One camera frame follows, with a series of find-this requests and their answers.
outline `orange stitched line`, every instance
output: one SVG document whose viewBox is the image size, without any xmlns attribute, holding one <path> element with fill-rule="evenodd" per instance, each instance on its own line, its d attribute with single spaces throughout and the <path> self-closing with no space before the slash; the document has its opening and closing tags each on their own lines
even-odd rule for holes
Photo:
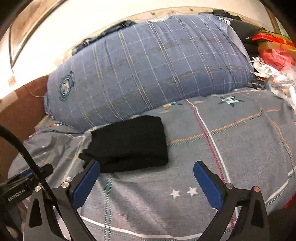
<svg viewBox="0 0 296 241">
<path fill-rule="evenodd" d="M 288 149 L 288 151 L 289 151 L 289 154 L 291 155 L 291 157 L 292 157 L 292 152 L 291 152 L 291 149 L 290 149 L 290 147 L 288 146 L 288 144 L 287 144 L 287 142 L 286 142 L 286 140 L 285 140 L 285 138 L 283 137 L 283 135 L 282 135 L 282 133 L 281 133 L 281 130 L 280 130 L 280 128 L 277 126 L 277 124 L 275 123 L 275 122 L 273 122 L 273 121 L 271 121 L 272 122 L 272 124 L 277 128 L 277 130 L 279 131 L 279 134 L 280 134 L 280 136 L 281 136 L 281 138 L 282 138 L 282 140 L 283 140 L 283 142 L 285 143 L 285 145 L 286 145 L 286 147 L 287 147 L 287 149 Z"/>
<path fill-rule="evenodd" d="M 238 120 L 238 121 L 236 121 L 236 122 L 234 122 L 234 123 L 231 123 L 230 125 L 226 125 L 226 126 L 223 126 L 223 127 L 221 127 L 221 128 L 218 128 L 218 129 L 212 130 L 212 131 L 210 131 L 210 133 L 213 133 L 213 132 L 216 132 L 216 131 L 223 130 L 223 129 L 225 129 L 225 128 L 228 128 L 228 127 L 234 126 L 234 125 L 236 125 L 236 124 L 238 124 L 238 123 L 241 123 L 242 121 L 248 120 L 248 119 L 253 118 L 253 117 L 257 117 L 257 116 L 260 115 L 260 112 L 261 112 L 262 110 L 263 110 L 263 108 L 261 107 L 260 110 L 259 110 L 259 112 L 258 112 L 257 114 L 255 114 L 255 115 L 250 115 L 250 116 L 248 116 L 248 117 L 246 117 L 246 118 L 242 118 L 242 119 L 240 119 L 240 120 Z M 189 141 L 189 140 L 192 140 L 192 139 L 194 139 L 194 138 L 201 137 L 201 136 L 204 136 L 204 134 L 199 134 L 199 135 L 195 135 L 195 136 L 188 137 L 188 138 L 184 138 L 184 139 L 174 140 L 174 141 L 171 141 L 171 142 L 167 143 L 167 145 L 170 145 L 170 144 L 173 144 L 173 143 L 176 143 L 176 142 L 181 142 L 181 141 Z"/>
<path fill-rule="evenodd" d="M 35 157 L 37 157 L 40 161 L 43 161 L 44 163 L 48 164 L 47 161 L 42 160 L 39 156 L 35 156 Z"/>
<path fill-rule="evenodd" d="M 266 112 L 279 111 L 279 110 L 281 110 L 281 109 L 267 110 Z"/>
<path fill-rule="evenodd" d="M 228 127 L 234 126 L 234 125 L 236 125 L 236 124 L 238 124 L 238 123 L 241 123 L 241 122 L 243 122 L 243 121 L 245 121 L 245 120 L 251 119 L 251 118 L 253 118 L 253 117 L 257 117 L 257 116 L 260 115 L 260 112 L 261 112 L 262 110 L 263 110 L 263 108 L 261 107 L 260 110 L 259 110 L 259 112 L 258 112 L 257 114 L 255 114 L 255 115 L 250 115 L 250 116 L 248 116 L 248 117 L 246 117 L 246 118 L 242 118 L 242 119 L 240 119 L 240 120 L 238 120 L 238 121 L 236 121 L 236 122 L 234 122 L 234 123 L 231 123 L 230 125 L 226 125 L 226 126 L 223 126 L 223 127 L 221 127 L 221 128 L 218 128 L 218 129 L 212 130 L 211 133 L 212 133 L 212 132 L 216 132 L 216 131 L 221 131 L 221 130 L 223 130 L 223 129 L 225 129 L 225 128 L 228 128 Z"/>
<path fill-rule="evenodd" d="M 189 140 L 192 140 L 194 138 L 201 137 L 201 136 L 204 136 L 204 134 L 199 134 L 199 135 L 195 135 L 195 136 L 192 136 L 192 137 L 189 137 L 189 138 L 174 140 L 174 141 L 171 141 L 171 142 L 167 143 L 167 145 L 175 143 L 175 142 L 179 142 L 179 141 L 189 141 Z"/>
</svg>

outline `black cable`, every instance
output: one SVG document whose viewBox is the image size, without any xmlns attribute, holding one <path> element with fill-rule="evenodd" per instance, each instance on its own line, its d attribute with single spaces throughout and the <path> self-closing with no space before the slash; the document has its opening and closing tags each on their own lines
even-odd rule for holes
<svg viewBox="0 0 296 241">
<path fill-rule="evenodd" d="M 56 197 L 54 196 L 48 183 L 43 178 L 43 175 L 41 174 L 38 166 L 34 162 L 33 158 L 29 154 L 28 150 L 21 143 L 21 141 L 12 132 L 10 132 L 8 129 L 6 129 L 2 125 L 0 125 L 0 137 L 2 137 L 4 140 L 8 141 L 11 145 L 13 145 L 19 151 L 19 153 L 25 159 L 26 163 L 32 169 L 35 177 L 40 182 L 40 184 L 43 187 L 43 189 L 45 190 L 45 192 L 48 194 L 49 198 L 52 200 L 52 205 L 57 207 L 58 205 L 57 205 Z"/>
</svg>

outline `green star emblem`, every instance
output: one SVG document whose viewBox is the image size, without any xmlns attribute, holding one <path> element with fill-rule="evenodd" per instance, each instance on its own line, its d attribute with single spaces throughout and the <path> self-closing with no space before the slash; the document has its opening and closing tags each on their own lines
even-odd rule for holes
<svg viewBox="0 0 296 241">
<path fill-rule="evenodd" d="M 234 96 L 230 96 L 226 98 L 220 97 L 220 99 L 221 99 L 221 102 L 219 104 L 227 103 L 231 107 L 234 107 L 235 103 L 244 102 L 243 100 L 236 99 Z"/>
</svg>

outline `brown headboard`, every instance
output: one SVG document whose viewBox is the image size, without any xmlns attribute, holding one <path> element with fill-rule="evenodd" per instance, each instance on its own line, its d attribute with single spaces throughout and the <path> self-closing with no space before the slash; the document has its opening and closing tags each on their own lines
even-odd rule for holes
<svg viewBox="0 0 296 241">
<path fill-rule="evenodd" d="M 0 124 L 9 129 L 21 141 L 34 133 L 34 127 L 45 116 L 43 96 L 48 76 L 40 77 L 5 96 L 0 101 Z M 0 138 L 0 182 L 7 179 L 8 169 L 18 151 Z"/>
</svg>

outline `plastic bag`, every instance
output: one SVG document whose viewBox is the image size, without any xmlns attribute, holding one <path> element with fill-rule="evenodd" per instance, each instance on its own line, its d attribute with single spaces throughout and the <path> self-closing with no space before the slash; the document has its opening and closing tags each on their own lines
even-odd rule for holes
<svg viewBox="0 0 296 241">
<path fill-rule="evenodd" d="M 289 50 L 284 47 L 280 49 L 259 49 L 260 57 L 264 62 L 281 71 L 283 67 L 296 65 Z"/>
<path fill-rule="evenodd" d="M 253 60 L 250 62 L 253 63 L 254 69 L 257 70 L 257 72 L 252 72 L 257 77 L 268 78 L 271 75 L 278 72 L 278 70 L 275 69 L 274 67 L 264 63 L 263 59 L 261 59 L 260 57 L 256 57 L 256 58 L 253 57 Z"/>
<path fill-rule="evenodd" d="M 271 75 L 265 88 L 285 99 L 296 111 L 296 66 L 284 67 L 280 72 Z"/>
</svg>

